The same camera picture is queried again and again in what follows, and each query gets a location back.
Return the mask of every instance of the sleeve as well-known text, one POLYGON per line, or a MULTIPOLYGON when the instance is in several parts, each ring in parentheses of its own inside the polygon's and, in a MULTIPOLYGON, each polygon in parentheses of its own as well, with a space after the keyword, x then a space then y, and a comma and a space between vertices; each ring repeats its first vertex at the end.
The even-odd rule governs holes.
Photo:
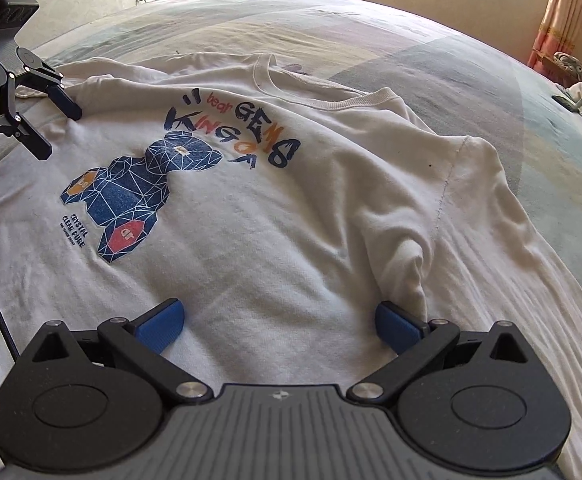
POLYGON ((582 479, 582 289, 506 184, 493 146, 467 137, 440 207, 428 317, 463 330, 516 323, 564 395, 571 432, 559 466, 582 479))

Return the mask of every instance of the orange curtain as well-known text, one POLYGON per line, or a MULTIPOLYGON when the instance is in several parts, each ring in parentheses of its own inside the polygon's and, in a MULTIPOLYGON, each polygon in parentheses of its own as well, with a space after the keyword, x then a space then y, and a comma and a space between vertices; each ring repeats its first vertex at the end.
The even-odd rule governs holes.
POLYGON ((581 25, 582 0, 549 0, 527 65, 536 72, 548 75, 538 52, 548 57, 556 52, 572 54, 573 42, 581 25))

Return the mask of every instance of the bed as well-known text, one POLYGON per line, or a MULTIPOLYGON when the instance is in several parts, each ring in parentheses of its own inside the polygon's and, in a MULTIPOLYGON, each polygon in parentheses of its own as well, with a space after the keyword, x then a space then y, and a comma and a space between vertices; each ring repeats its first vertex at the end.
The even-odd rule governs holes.
POLYGON ((292 72, 363 91, 390 87, 434 132, 488 140, 508 186, 582 287, 582 118, 523 64, 438 23, 357 0, 161 0, 36 53, 59 66, 194 51, 271 52, 292 72))

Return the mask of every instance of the gray ribbed plate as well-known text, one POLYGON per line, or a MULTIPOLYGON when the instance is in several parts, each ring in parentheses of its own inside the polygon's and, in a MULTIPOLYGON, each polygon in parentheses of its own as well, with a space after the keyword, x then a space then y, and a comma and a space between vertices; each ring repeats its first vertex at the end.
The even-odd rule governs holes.
MULTIPOLYGON (((52 480, 9 466, 0 480, 52 480)), ((469 480, 417 455, 385 412, 335 386, 227 384, 201 406, 175 409, 140 452, 71 480, 469 480)), ((547 470, 516 480, 557 480, 547 470)))

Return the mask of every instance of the blue geometric bear print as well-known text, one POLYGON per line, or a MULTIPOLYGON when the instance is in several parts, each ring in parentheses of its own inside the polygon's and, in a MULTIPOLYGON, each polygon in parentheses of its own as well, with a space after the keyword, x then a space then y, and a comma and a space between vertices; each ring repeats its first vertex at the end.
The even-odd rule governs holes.
POLYGON ((222 154, 190 132, 169 132, 144 156, 121 156, 107 168, 93 168, 73 180, 60 196, 65 204, 84 201, 93 221, 104 228, 98 254, 111 263, 133 251, 168 198, 169 171, 202 171, 222 154))

